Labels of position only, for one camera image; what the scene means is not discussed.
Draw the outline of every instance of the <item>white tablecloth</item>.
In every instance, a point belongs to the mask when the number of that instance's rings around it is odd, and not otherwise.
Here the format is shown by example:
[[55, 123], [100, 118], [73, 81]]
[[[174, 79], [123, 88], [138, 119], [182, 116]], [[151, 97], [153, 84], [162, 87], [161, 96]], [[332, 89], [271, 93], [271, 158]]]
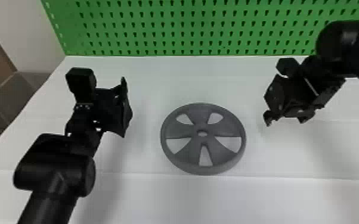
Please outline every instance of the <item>white tablecloth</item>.
[[[0, 223], [16, 223], [30, 195], [13, 187], [19, 160], [39, 134], [63, 133], [75, 104], [64, 78], [72, 67], [93, 69], [102, 88], [125, 76], [134, 118], [125, 139], [103, 136], [97, 183], [71, 224], [359, 223], [359, 80], [308, 123], [267, 128], [263, 94], [277, 60], [66, 57], [0, 137]], [[188, 175], [161, 149], [165, 117], [191, 102], [220, 105], [245, 127], [244, 156], [221, 175]]]

